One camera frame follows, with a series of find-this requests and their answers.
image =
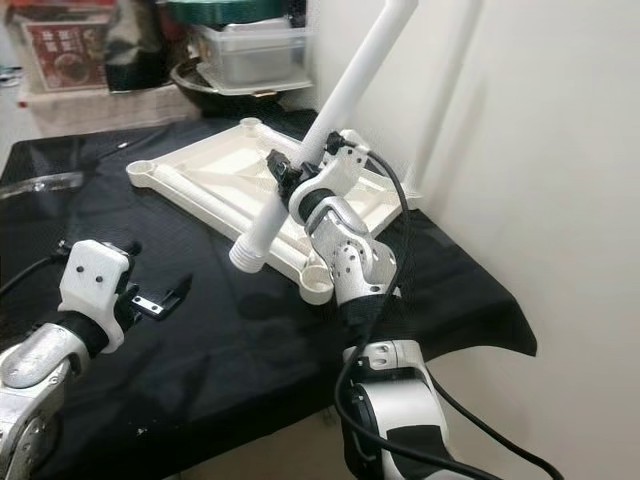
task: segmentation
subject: clear plastic container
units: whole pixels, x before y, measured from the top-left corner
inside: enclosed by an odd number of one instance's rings
[[[196,27],[198,50],[219,83],[242,87],[286,80],[304,72],[310,31],[286,18],[227,25],[224,31]]]

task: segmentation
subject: white wall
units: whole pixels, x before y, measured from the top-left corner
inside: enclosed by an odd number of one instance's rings
[[[421,2],[353,117],[396,165],[420,155],[434,39],[461,2]],[[324,99],[381,2],[321,3],[319,27],[331,18],[338,32],[320,28]],[[568,479],[638,477],[639,42],[637,0],[486,2],[422,189],[423,209],[516,296],[540,346],[535,359],[487,347],[451,354],[434,372]],[[448,418],[465,460],[546,478]]]

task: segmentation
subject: black wire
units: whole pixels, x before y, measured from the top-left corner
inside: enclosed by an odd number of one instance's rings
[[[451,405],[453,408],[455,408],[463,417],[465,417],[467,420],[469,420],[471,423],[473,423],[476,427],[478,427],[484,433],[489,435],[491,438],[493,438],[496,442],[498,442],[500,445],[505,447],[507,450],[510,450],[511,452],[515,453],[519,457],[521,457],[521,458],[525,459],[526,461],[528,461],[529,463],[532,463],[536,467],[539,467],[542,470],[544,470],[545,472],[547,472],[549,474],[549,476],[551,478],[553,478],[554,480],[563,480],[564,479],[562,474],[553,465],[551,465],[549,462],[547,462],[543,458],[540,458],[540,457],[534,455],[531,452],[528,452],[524,448],[516,445],[515,443],[513,443],[508,438],[503,437],[500,433],[496,432],[489,425],[487,425],[482,420],[480,420],[478,417],[476,417],[473,413],[471,413],[469,410],[467,410],[462,405],[460,405],[458,403],[458,401],[455,398],[453,398],[449,394],[449,392],[447,392],[442,387],[442,385],[440,385],[437,382],[437,380],[435,378],[433,378],[433,375],[431,375],[431,372],[429,372],[429,376],[431,377],[431,382],[433,383],[434,388],[440,394],[440,396],[442,398],[444,398],[447,401],[447,403],[449,403],[449,405]]]
[[[11,290],[16,288],[23,280],[27,277],[35,273],[36,271],[44,268],[48,265],[52,265],[56,262],[56,258],[54,256],[49,256],[38,260],[37,262],[29,265],[27,268],[18,273],[15,277],[5,283],[2,288],[0,288],[0,299],[4,297]]]
[[[343,145],[345,147],[349,147],[353,149],[357,149],[358,147],[357,144],[346,141],[346,140],[344,141]],[[421,463],[435,465],[445,470],[450,470],[452,472],[473,477],[479,480],[500,480],[498,477],[491,475],[490,473],[484,472],[478,468],[472,467],[470,465],[466,465],[464,463],[457,462],[455,460],[450,460],[448,458],[431,455],[426,452],[421,452],[421,451],[414,450],[412,448],[408,448],[394,442],[390,442],[382,438],[381,436],[373,432],[370,432],[369,430],[364,428],[362,425],[360,425],[353,417],[351,417],[351,415],[347,412],[347,410],[345,409],[342,403],[343,391],[349,381],[349,376],[350,376],[349,374],[351,373],[351,370],[355,366],[358,357],[362,355],[362,352],[364,351],[365,347],[371,340],[373,329],[382,318],[382,315],[386,310],[389,300],[391,299],[393,292],[395,291],[396,287],[398,286],[398,283],[400,282],[400,276],[404,271],[404,268],[407,263],[407,258],[409,256],[409,246],[410,246],[409,235],[411,231],[411,218],[409,217],[409,205],[407,203],[407,198],[404,194],[404,189],[402,188],[402,183],[400,182],[400,179],[398,178],[396,173],[393,171],[391,166],[382,157],[380,157],[379,155],[377,155],[375,152],[372,152],[372,151],[369,151],[367,155],[371,160],[377,163],[385,171],[386,175],[389,177],[389,179],[393,183],[393,186],[396,189],[396,192],[398,194],[398,198],[400,200],[400,206],[402,208],[401,215],[402,215],[403,227],[404,227],[403,236],[402,236],[402,251],[404,253],[402,256],[402,260],[398,262],[398,268],[396,269],[396,272],[394,273],[393,278],[391,279],[391,282],[389,282],[389,288],[385,292],[380,314],[371,323],[371,325],[369,325],[369,328],[367,329],[362,342],[354,349],[353,353],[351,354],[347,362],[344,364],[344,366],[342,367],[342,370],[340,371],[340,374],[338,375],[338,380],[336,381],[334,392],[333,392],[336,411],[338,412],[338,415],[340,416],[340,418],[343,421],[345,421],[353,430],[358,432],[363,437],[366,437],[368,440],[376,444],[378,447],[384,450],[388,450],[391,453],[395,453],[397,455],[401,455],[403,457],[410,458],[412,460],[415,460]]]

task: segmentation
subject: black tablecloth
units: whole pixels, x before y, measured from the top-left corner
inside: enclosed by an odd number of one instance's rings
[[[271,125],[300,137],[310,118]],[[164,323],[141,322],[69,389],[59,448],[37,479],[161,478],[326,407],[344,347],[331,305],[312,307],[266,267],[232,267],[232,242],[151,190],[125,167],[234,125],[223,119],[16,144],[2,186],[82,172],[79,188],[0,202],[1,279],[48,255],[61,238],[144,246],[133,280],[158,292],[186,273],[192,291]],[[426,358],[474,345],[533,355],[536,341],[514,298],[420,212],[403,295],[411,336]],[[399,244],[396,220],[379,239]],[[61,270],[36,274],[0,306],[1,348],[56,318]]]

